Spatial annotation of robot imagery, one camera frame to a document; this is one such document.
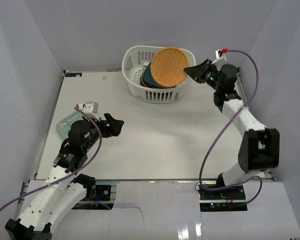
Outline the dark teal square plate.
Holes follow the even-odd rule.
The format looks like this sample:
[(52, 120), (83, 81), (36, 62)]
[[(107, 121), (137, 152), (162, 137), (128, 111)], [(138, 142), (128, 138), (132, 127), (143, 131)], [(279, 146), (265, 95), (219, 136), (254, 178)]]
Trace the dark teal square plate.
[(165, 89), (164, 86), (158, 84), (152, 74), (151, 74), (151, 63), (148, 64), (148, 66), (145, 68), (145, 70), (142, 73), (142, 76), (144, 78), (144, 80), (149, 83), (150, 85), (152, 85), (153, 89)]

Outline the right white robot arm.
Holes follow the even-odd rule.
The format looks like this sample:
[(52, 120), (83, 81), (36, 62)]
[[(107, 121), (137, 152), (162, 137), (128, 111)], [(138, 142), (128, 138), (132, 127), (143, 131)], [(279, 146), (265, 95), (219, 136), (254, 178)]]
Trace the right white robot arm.
[(209, 59), (203, 63), (186, 67), (184, 72), (195, 82), (207, 84), (214, 89), (213, 101), (220, 112), (229, 118), (240, 133), (242, 140), (237, 162), (219, 174), (215, 187), (208, 187), (226, 200), (234, 193), (234, 186), (268, 169), (277, 168), (280, 155), (280, 133), (260, 123), (244, 105), (235, 90), (238, 67), (224, 64), (218, 69)]

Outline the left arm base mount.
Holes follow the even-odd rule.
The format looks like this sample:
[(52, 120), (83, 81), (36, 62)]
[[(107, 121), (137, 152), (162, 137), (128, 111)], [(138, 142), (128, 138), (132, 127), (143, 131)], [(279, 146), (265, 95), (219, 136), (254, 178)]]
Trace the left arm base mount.
[(111, 210), (113, 201), (111, 197), (111, 185), (95, 185), (87, 190), (86, 196), (77, 203), (75, 210)]

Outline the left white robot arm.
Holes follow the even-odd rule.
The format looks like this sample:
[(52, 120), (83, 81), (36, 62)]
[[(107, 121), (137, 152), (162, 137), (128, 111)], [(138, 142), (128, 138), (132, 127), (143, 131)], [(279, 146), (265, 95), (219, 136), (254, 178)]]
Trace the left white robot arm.
[(104, 119), (88, 117), (75, 121), (62, 142), (50, 174), (44, 186), (28, 207), (5, 225), (12, 240), (50, 240), (59, 222), (80, 201), (96, 195), (96, 179), (79, 173), (88, 160), (88, 152), (103, 138), (117, 137), (124, 125), (123, 120), (109, 113)]

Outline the woven bamboo round plate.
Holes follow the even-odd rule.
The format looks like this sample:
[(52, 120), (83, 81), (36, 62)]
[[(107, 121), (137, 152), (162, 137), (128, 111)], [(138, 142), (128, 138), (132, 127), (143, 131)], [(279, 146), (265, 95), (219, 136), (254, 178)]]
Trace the woven bamboo round plate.
[(152, 59), (150, 72), (157, 84), (172, 88), (186, 79), (184, 69), (189, 66), (189, 58), (180, 48), (166, 47)]

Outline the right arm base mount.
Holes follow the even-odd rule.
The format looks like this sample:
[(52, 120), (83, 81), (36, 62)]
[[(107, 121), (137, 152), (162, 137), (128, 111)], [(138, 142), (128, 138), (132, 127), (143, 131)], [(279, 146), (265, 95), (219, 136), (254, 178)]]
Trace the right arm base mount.
[(220, 191), (206, 191), (197, 182), (194, 189), (199, 194), (199, 206), (202, 213), (245, 212), (248, 210), (242, 186)]

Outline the red rimmed cream plate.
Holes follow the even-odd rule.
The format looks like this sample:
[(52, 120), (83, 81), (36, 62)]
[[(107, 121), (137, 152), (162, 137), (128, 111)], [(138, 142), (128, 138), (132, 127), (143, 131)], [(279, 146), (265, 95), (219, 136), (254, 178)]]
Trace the red rimmed cream plate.
[(140, 76), (139, 83), (140, 83), (140, 85), (143, 86), (143, 87), (151, 88), (151, 89), (153, 88), (153, 86), (152, 86), (151, 84), (147, 83), (147, 82), (144, 80), (144, 76), (143, 76), (143, 75)]

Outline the pale green rectangular plate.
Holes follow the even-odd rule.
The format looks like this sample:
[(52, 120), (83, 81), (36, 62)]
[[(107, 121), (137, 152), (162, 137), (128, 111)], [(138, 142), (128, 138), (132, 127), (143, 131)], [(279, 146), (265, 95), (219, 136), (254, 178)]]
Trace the pale green rectangular plate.
[(68, 133), (71, 130), (73, 123), (77, 121), (89, 121), (86, 117), (84, 117), (80, 112), (76, 109), (73, 113), (62, 119), (60, 122), (56, 124), (56, 129), (63, 140), (68, 138)]

